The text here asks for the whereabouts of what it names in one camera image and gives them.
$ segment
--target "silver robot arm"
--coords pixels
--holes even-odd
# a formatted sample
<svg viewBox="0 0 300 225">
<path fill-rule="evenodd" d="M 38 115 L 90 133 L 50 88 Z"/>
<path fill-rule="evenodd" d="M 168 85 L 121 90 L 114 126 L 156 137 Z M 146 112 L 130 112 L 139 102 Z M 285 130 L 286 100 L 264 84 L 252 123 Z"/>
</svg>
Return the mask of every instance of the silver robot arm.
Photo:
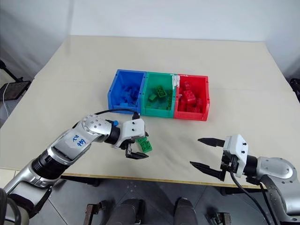
<svg viewBox="0 0 300 225">
<path fill-rule="evenodd" d="M 248 155 L 248 144 L 241 135 L 216 138 L 201 138 L 198 141 L 213 146 L 223 147 L 221 171 L 208 165 L 190 162 L 201 172 L 224 181 L 226 172 L 236 177 L 246 175 L 246 181 L 268 189 L 268 199 L 280 222 L 300 222 L 300 183 L 296 168 L 282 158 L 253 157 Z"/>
<path fill-rule="evenodd" d="M 144 153 L 132 152 L 134 139 L 145 137 L 142 119 L 126 121 L 119 127 L 98 115 L 84 117 L 72 129 L 65 131 L 36 159 L 30 161 L 5 187 L 8 198 L 19 208 L 22 224 L 36 215 L 49 197 L 52 186 L 64 171 L 77 161 L 93 142 L 106 142 L 126 150 L 126 157 L 141 159 Z M 6 223 L 15 222 L 13 207 L 7 207 Z"/>
</svg>

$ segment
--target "gray floor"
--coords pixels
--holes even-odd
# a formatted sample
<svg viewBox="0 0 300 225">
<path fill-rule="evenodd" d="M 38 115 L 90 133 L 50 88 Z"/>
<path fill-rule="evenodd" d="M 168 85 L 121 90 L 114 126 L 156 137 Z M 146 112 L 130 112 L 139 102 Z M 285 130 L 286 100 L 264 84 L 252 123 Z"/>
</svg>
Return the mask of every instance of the gray floor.
<svg viewBox="0 0 300 225">
<path fill-rule="evenodd" d="M 267 210 L 261 193 L 254 197 Z M 222 196 L 218 188 L 202 185 L 149 182 L 137 180 L 103 179 L 99 187 L 65 181 L 56 186 L 44 208 L 30 220 L 31 225 L 82 225 L 88 203 L 109 202 L 106 211 L 93 218 L 93 225 L 105 225 L 113 208 L 129 198 L 146 201 L 145 222 L 154 225 L 173 224 L 173 211 L 179 197 L 193 204 L 199 225 L 208 225 L 208 208 L 229 212 L 232 225 L 265 225 L 261 213 L 244 194 Z"/>
</svg>

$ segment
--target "black cable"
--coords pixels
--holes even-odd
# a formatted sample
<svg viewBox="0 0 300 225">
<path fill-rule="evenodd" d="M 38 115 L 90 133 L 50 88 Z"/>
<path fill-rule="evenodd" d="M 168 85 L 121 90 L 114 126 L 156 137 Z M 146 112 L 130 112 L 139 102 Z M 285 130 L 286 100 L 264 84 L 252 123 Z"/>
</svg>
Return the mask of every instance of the black cable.
<svg viewBox="0 0 300 225">
<path fill-rule="evenodd" d="M 258 209 L 259 209 L 260 212 L 262 213 L 263 217 L 266 219 L 268 225 L 271 225 L 271 222 L 269 221 L 269 218 L 267 217 L 266 212 L 263 210 L 263 208 L 262 208 L 261 205 L 258 203 L 258 201 L 257 201 L 254 197 L 252 197 L 252 196 L 250 195 L 250 193 L 249 193 L 248 191 L 246 191 L 246 190 L 241 186 L 241 184 L 240 184 L 240 183 L 236 180 L 236 178 L 234 177 L 233 172 L 230 172 L 230 176 L 231 176 L 233 182 L 236 184 L 236 186 L 238 186 L 238 188 L 239 188 L 242 192 L 244 192 L 249 198 L 251 198 L 251 200 L 255 203 L 255 205 L 258 207 Z"/>
<path fill-rule="evenodd" d="M 10 198 L 7 199 L 7 203 L 10 205 L 10 207 L 11 207 L 13 213 L 14 213 L 14 216 L 15 216 L 15 225 L 21 225 L 21 214 L 20 214 L 20 210 L 18 209 L 18 206 Z"/>
<path fill-rule="evenodd" d="M 7 199 L 6 192 L 0 188 L 0 225 L 3 225 L 5 221 Z"/>
<path fill-rule="evenodd" d="M 268 198 L 267 198 L 266 191 L 265 191 L 265 189 L 263 188 L 263 185 L 262 185 L 261 183 L 259 183 L 259 186 L 261 187 L 263 198 L 264 198 L 264 200 L 265 200 L 265 202 L 266 202 L 266 204 L 267 204 L 267 207 L 268 207 L 268 209 L 269 209 L 269 211 L 270 211 L 270 213 L 271 213 L 271 216 L 272 216 L 272 219 L 273 219 L 273 221 L 274 221 L 274 224 L 275 224 L 275 225 L 278 225 L 277 220 L 276 220 L 276 217 L 275 217 L 275 215 L 274 215 L 274 213 L 273 213 L 273 210 L 272 210 L 272 208 L 271 208 L 271 206 L 270 206 L 270 203 L 269 203 L 269 200 L 268 200 Z"/>
<path fill-rule="evenodd" d="M 100 114 L 104 114 L 104 113 L 109 113 L 109 112 L 115 112 L 115 111 L 129 111 L 129 112 L 133 112 L 133 116 L 132 116 L 132 119 L 135 120 L 135 119 L 139 119 L 140 116 L 139 116 L 139 113 L 133 109 L 108 109 L 108 110 L 104 110 L 104 111 L 101 111 L 101 112 L 97 112 L 95 113 L 95 115 L 100 115 Z M 74 129 L 76 126 L 77 126 L 78 122 L 72 126 L 72 129 Z"/>
</svg>

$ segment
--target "white wall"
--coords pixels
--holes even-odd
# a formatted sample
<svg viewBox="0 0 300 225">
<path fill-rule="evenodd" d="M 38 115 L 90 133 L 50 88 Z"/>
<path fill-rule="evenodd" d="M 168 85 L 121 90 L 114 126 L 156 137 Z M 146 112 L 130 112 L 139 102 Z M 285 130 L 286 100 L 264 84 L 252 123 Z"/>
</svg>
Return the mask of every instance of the white wall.
<svg viewBox="0 0 300 225">
<path fill-rule="evenodd" d="M 31 77 L 67 34 L 265 41 L 286 77 L 300 68 L 299 0 L 0 3 L 1 53 L 6 52 L 1 55 L 15 60 L 10 63 L 14 71 L 23 70 Z"/>
</svg>

